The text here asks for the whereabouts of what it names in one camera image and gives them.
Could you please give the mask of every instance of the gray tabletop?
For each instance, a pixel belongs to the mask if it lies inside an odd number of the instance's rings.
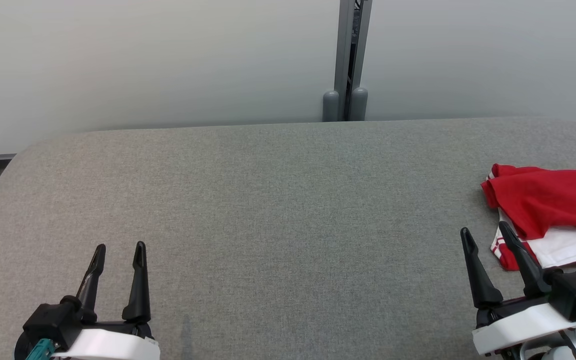
[[[148,247],[164,360],[479,359],[459,230],[507,297],[480,189],[494,163],[576,168],[576,125],[541,119],[90,132],[0,178],[0,359],[40,303],[108,247],[96,311],[119,320]]]

